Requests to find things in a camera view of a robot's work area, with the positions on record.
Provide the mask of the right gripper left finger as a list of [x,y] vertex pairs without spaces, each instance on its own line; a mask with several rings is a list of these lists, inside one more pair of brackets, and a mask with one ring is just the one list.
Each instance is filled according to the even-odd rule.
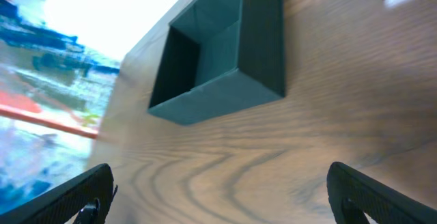
[[108,164],[99,164],[1,215],[7,224],[104,224],[117,192]]

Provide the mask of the black gift box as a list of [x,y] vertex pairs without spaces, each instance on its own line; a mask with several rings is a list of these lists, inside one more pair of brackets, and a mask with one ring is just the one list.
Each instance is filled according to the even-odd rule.
[[192,0],[169,23],[147,110],[191,125],[284,95],[282,0]]

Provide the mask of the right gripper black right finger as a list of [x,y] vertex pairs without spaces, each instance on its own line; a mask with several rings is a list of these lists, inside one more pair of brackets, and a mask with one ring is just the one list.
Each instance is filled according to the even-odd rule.
[[436,210],[366,176],[341,162],[328,170],[328,201],[340,224],[377,223],[434,224]]

